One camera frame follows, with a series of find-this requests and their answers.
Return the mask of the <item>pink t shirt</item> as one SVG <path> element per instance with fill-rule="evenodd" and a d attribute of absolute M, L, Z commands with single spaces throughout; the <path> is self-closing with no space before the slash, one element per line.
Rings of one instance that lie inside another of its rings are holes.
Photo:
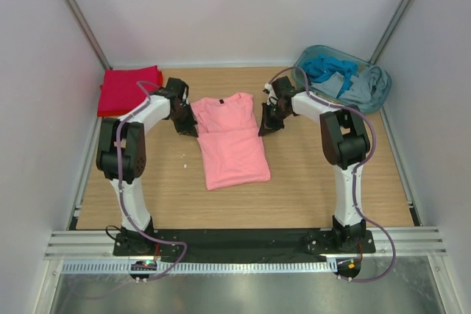
<path fill-rule="evenodd" d="M 208 190 L 271 179 L 253 105 L 249 93 L 191 104 Z"/>

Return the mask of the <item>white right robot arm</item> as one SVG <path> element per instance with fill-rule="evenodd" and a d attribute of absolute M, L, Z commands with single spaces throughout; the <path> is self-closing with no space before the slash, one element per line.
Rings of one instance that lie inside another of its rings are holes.
<path fill-rule="evenodd" d="M 366 236 L 366 219 L 361 205 L 361 177 L 370 150 L 364 120 L 353 108 L 343 107 L 315 97 L 311 93 L 263 89 L 268 99 L 262 104 L 259 135 L 284 128 L 290 115 L 303 115 L 319 124 L 322 151 L 333 166 L 336 208 L 333 214 L 331 242 L 341 252 L 357 248 Z"/>

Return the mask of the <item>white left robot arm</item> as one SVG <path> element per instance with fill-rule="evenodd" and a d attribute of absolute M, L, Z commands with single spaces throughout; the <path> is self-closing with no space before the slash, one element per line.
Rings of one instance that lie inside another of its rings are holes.
<path fill-rule="evenodd" d="M 126 115 L 101 122 L 96 166 L 113 186 L 121 211 L 121 226 L 113 237 L 115 256 L 147 255 L 159 244 L 141 181 L 146 134 L 160 121 L 170 120 L 178 134 L 198 136 L 188 91 L 187 84 L 177 80 L 175 87 L 149 93 Z"/>

